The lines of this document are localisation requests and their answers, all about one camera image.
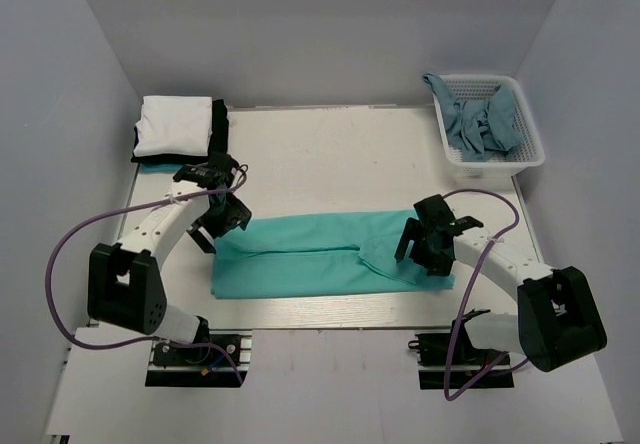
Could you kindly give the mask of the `teal green t shirt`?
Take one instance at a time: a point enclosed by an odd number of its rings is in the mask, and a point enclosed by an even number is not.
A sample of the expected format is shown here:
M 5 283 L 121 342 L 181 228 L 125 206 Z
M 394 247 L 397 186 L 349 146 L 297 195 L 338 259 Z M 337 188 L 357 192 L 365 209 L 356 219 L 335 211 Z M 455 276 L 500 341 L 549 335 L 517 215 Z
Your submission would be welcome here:
M 322 297 L 440 291 L 451 276 L 429 276 L 394 258 L 411 210 L 265 218 L 217 241 L 211 293 L 217 299 Z

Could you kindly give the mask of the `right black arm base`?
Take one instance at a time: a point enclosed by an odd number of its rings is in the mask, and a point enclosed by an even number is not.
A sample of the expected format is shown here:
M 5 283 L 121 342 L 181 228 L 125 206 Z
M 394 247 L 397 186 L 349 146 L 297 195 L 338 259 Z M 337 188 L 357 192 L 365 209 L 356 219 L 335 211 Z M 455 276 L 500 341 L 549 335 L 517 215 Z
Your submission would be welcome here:
M 416 354 L 418 379 L 421 390 L 443 390 L 445 364 L 450 341 L 450 333 L 419 333 L 408 342 L 408 349 Z M 456 342 L 450 373 L 450 392 L 454 393 L 476 374 L 487 367 L 500 353 L 493 349 L 475 349 L 465 336 Z M 514 379 L 507 370 L 511 367 L 509 357 L 505 357 L 486 376 L 475 382 L 472 389 L 514 388 Z

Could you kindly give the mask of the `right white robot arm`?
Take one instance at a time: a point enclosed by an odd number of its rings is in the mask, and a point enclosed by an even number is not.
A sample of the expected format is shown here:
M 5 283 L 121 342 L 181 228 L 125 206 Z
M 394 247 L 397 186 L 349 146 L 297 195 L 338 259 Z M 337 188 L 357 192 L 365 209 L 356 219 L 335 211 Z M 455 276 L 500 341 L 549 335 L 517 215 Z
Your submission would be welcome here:
M 429 277 L 447 277 L 456 262 L 473 267 L 506 292 L 515 314 L 465 310 L 448 335 L 422 334 L 410 345 L 425 366 L 485 367 L 504 352 L 550 372 L 607 345 L 607 335 L 585 274 L 525 257 L 471 216 L 457 218 L 441 195 L 417 202 L 395 259 L 409 258 Z

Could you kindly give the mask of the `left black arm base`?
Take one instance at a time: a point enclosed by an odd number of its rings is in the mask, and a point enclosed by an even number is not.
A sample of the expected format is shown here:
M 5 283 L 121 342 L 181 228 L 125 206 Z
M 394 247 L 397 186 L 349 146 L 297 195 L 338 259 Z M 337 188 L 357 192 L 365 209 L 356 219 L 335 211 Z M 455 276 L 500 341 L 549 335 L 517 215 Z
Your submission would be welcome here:
M 212 331 L 210 340 L 222 348 L 244 380 L 250 367 L 250 331 Z M 146 372 L 150 388 L 240 388 L 233 367 L 223 353 L 214 349 L 178 349 L 167 343 L 154 344 Z

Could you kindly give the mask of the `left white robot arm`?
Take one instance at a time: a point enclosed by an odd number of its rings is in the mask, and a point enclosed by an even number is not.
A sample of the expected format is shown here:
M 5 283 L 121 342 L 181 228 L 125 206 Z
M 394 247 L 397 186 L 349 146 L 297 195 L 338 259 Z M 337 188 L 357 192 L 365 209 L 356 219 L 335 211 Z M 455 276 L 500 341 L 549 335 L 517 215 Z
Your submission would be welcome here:
M 204 253 L 214 254 L 216 239 L 247 227 L 251 211 L 232 193 L 241 170 L 233 157 L 218 152 L 205 164 L 182 166 L 172 178 L 165 205 L 154 205 L 116 243 L 97 245 L 89 258 L 89 316 L 177 342 L 177 351 L 188 362 L 205 360 L 212 342 L 205 321 L 168 303 L 161 269 L 185 234 Z

